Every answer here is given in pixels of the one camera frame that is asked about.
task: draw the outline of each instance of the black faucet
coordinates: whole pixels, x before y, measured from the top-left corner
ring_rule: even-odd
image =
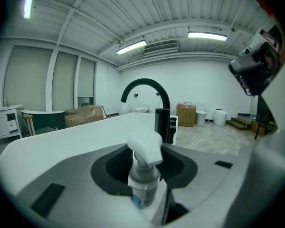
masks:
[[[154,130],[162,136],[162,142],[168,143],[170,135],[170,100],[165,89],[156,81],[149,78],[141,78],[131,82],[123,91],[121,102],[126,102],[130,91],[139,85],[153,87],[161,96],[162,109],[155,110],[155,127]]]

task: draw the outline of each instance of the air vent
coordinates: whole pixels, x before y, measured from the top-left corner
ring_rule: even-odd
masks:
[[[159,46],[149,47],[143,50],[144,54],[151,54],[162,51],[170,51],[178,49],[177,43],[163,44]]]

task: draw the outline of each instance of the ceiling light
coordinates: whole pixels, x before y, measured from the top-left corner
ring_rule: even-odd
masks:
[[[214,39],[214,40],[227,40],[227,36],[206,32],[189,32],[188,38],[205,38],[205,39]]]
[[[142,41],[140,41],[140,42],[137,42],[137,43],[134,43],[134,44],[132,44],[132,45],[129,45],[129,46],[127,46],[127,47],[125,47],[125,48],[123,48],[123,49],[121,49],[121,50],[119,50],[119,51],[116,51],[116,53],[120,55],[120,54],[122,54],[122,53],[125,53],[125,52],[127,52],[127,51],[130,51],[130,50],[133,50],[133,49],[136,49],[136,48],[145,46],[145,45],[147,45],[146,41],[145,41],[145,40],[142,40]]]
[[[23,6],[23,18],[29,19],[30,18],[30,8],[32,6],[33,0],[24,0]]]

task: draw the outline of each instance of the wooden step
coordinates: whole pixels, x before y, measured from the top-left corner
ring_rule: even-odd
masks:
[[[233,120],[227,120],[226,123],[229,124],[230,126],[233,126],[234,128],[236,128],[240,131],[246,130],[246,125],[243,123],[238,123],[238,122],[235,122]]]
[[[244,125],[245,127],[247,126],[247,129],[250,129],[251,123],[248,121],[245,121],[245,120],[238,118],[238,117],[232,117],[231,120],[236,122],[236,123],[239,123],[241,125]]]

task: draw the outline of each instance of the white spray bottle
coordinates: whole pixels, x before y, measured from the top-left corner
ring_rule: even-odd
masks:
[[[133,161],[128,178],[132,201],[139,209],[144,209],[155,199],[160,178],[155,165],[162,162],[162,137],[155,131],[140,129],[129,135],[127,144],[137,159]]]

